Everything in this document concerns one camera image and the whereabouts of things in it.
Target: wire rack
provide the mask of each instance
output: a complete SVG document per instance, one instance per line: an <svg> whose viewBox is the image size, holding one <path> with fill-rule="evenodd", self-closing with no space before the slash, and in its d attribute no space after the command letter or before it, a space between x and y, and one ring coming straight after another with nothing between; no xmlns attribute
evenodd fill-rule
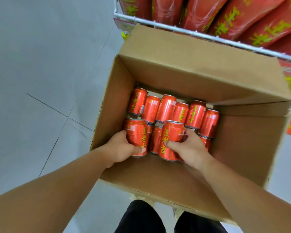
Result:
<svg viewBox="0 0 291 233"><path fill-rule="evenodd" d="M173 32L184 33L184 34L198 37L201 39L205 39L208 41L213 41L213 42L222 43L222 44L229 45L229 46L234 46L234 47L241 48L244 50L253 51L255 53L260 53L260 54L268 55L271 57L277 57L277 58L291 62L291 55L286 55L284 53L276 52L273 50L268 50L268 49L265 49L263 47L255 47L255 46L247 45L247 44L244 44L241 42L235 42L235 41L223 39L223 38L220 38L218 36L215 37L215 36L211 36L208 34L199 33L198 31L191 31L191 30L179 28L176 26L170 26L170 25L166 25L163 23L157 23L155 21L140 19L140 18L137 18L136 16L121 14L118 12L118 4L119 4L120 8L122 8L120 3L119 3L119 0L114 0L114 16L115 16L115 18L126 21L128 23L133 24L133 25L136 23L141 23L141 24L151 25L154 28L164 28L164 29L167 29L167 30L170 30ZM129 28L127 31L125 31L125 30L123 30L123 31L130 33L131 30L132 30L132 28Z"/></svg>

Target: gray tile floor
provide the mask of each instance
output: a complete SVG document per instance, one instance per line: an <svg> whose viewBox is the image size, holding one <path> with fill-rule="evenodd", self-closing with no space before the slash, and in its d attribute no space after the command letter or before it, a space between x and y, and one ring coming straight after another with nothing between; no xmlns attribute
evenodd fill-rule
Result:
<svg viewBox="0 0 291 233"><path fill-rule="evenodd" d="M0 194L88 151L122 43L113 0L0 0ZM291 203L291 136L269 190ZM129 203L98 182L65 232L113 232ZM173 232L172 209L155 209Z"/></svg>

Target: white sneaker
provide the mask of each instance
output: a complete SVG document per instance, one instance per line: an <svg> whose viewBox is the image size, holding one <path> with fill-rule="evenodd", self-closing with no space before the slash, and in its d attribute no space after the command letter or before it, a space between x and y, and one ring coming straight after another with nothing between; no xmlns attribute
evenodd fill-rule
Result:
<svg viewBox="0 0 291 233"><path fill-rule="evenodd" d="M152 207L154 207L154 204L155 204L155 202L153 200L147 199L146 197L142 197L142 196L135 196L134 194L131 194L129 199L131 201L143 200L143 201L147 202L149 205L151 205Z"/></svg>
<svg viewBox="0 0 291 233"><path fill-rule="evenodd" d="M178 208L172 208L173 209L173 216L175 217L175 220L178 221L181 214L184 212L183 210L180 210Z"/></svg>

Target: black pants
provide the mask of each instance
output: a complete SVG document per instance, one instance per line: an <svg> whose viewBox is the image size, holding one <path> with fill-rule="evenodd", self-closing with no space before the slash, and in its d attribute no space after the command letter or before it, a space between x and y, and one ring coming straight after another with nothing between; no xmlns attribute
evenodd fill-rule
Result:
<svg viewBox="0 0 291 233"><path fill-rule="evenodd" d="M134 200L127 208L115 233L164 233L162 219L147 202ZM220 222L184 212L179 217L175 233L227 233Z"/></svg>

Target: right hand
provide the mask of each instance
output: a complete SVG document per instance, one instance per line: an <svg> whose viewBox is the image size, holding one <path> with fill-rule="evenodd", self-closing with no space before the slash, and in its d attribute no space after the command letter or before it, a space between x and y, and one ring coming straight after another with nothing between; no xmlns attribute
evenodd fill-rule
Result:
<svg viewBox="0 0 291 233"><path fill-rule="evenodd" d="M184 142L165 141L168 148L176 151L189 166L201 171L201 168L213 159L199 136L191 129L185 129L187 139Z"/></svg>

